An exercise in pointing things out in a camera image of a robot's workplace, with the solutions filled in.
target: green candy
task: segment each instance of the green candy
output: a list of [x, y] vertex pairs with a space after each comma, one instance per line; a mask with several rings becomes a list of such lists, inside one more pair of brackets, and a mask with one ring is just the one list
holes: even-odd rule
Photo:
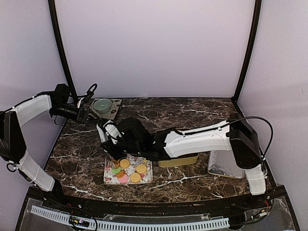
[[112, 172], [113, 174], [118, 174], [120, 171], [121, 171], [121, 167], [113, 168], [113, 169], [111, 170], [111, 172]]

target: white backdrop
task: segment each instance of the white backdrop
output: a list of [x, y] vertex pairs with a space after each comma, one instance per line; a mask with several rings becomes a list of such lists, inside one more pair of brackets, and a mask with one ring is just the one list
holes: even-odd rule
[[57, 0], [78, 94], [231, 97], [254, 0]]

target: black cable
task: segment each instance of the black cable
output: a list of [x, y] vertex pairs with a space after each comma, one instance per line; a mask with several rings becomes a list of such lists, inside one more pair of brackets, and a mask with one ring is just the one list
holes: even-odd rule
[[12, 164], [12, 163], [7, 163], [7, 164], [6, 164], [6, 168], [7, 168], [10, 172], [16, 172], [16, 168], [13, 169], [13, 170], [11, 170], [11, 169], [9, 168], [10, 165], [12, 165], [13, 167], [16, 167], [16, 166], [15, 166], [14, 164]]
[[91, 218], [94, 219], [94, 222], [95, 222], [95, 230], [94, 230], [94, 231], [97, 231], [97, 229], [98, 229], [98, 223], [97, 223], [96, 218], [95, 218], [91, 213], [89, 213], [88, 211], [86, 211], [86, 210], [84, 210], [84, 209], [82, 209], [82, 208], [77, 208], [77, 207], [72, 207], [72, 206], [63, 205], [63, 204], [61, 204], [61, 203], [59, 203], [59, 202], [53, 200], [53, 199], [52, 199], [51, 197], [49, 197], [49, 196], [46, 196], [46, 197], [49, 198], [49, 199], [51, 199], [53, 202], [57, 203], [58, 205], [61, 205], [61, 206], [65, 207], [65, 208], [78, 209], [78, 210], [80, 210], [80, 211], [82, 211], [82, 212], [87, 213], [88, 215], [91, 216]]
[[63, 127], [63, 125], [57, 123], [57, 121], [56, 121], [56, 120], [57, 120], [57, 117], [58, 117], [58, 116], [56, 115], [56, 118], [54, 119], [53, 123], [54, 123], [55, 125], [58, 125], [58, 126]]
[[82, 97], [86, 97], [88, 95], [95, 92], [95, 90], [97, 89], [97, 83], [92, 84], [91, 87], [89, 87], [89, 89], [87, 90], [86, 94], [84, 95], [77, 95], [77, 96], [73, 96], [73, 95], [69, 95], [69, 97], [77, 97], [77, 98], [82, 98]]

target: biscuit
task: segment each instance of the biscuit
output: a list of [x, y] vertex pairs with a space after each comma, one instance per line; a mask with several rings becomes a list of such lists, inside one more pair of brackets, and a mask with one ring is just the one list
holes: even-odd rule
[[131, 174], [130, 180], [133, 183], [138, 183], [141, 180], [141, 176], [140, 176], [139, 173], [135, 172], [135, 173]]
[[140, 164], [140, 165], [138, 165], [138, 166], [136, 167], [136, 171], [137, 171], [139, 174], [144, 174], [144, 173], [146, 173], [146, 170], [147, 170], [147, 168], [146, 168], [146, 165], [144, 165], [144, 164]]
[[121, 160], [120, 166], [121, 166], [121, 168], [128, 168], [130, 166], [129, 160], [127, 160], [127, 159]]
[[120, 168], [120, 167], [113, 168], [113, 169], [111, 170], [111, 172], [112, 172], [113, 174], [117, 174], [117, 173], [119, 173], [120, 171], [121, 171], [121, 168]]
[[118, 181], [122, 184], [125, 184], [128, 182], [128, 176], [126, 174], [124, 174], [123, 177], [119, 178]]
[[125, 175], [125, 171], [122, 170], [122, 171], [120, 171], [119, 173], [117, 173], [115, 176], [119, 179], [119, 178], [124, 177], [124, 175]]

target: purple wall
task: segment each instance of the purple wall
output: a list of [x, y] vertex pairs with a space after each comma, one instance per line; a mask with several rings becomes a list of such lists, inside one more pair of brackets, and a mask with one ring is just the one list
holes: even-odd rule
[[254, 0], [58, 0], [79, 94], [231, 97]]
[[[268, 162], [284, 184], [301, 230], [308, 227], [308, 3], [263, 1], [256, 44], [239, 105], [246, 116], [274, 126]], [[261, 145], [269, 139], [262, 122], [251, 121]]]
[[[0, 31], [0, 110], [65, 83], [47, 1], [0, 1]], [[23, 128], [28, 150], [41, 166], [59, 131], [47, 113]], [[0, 231], [11, 231], [30, 184], [5, 165], [0, 158]]]

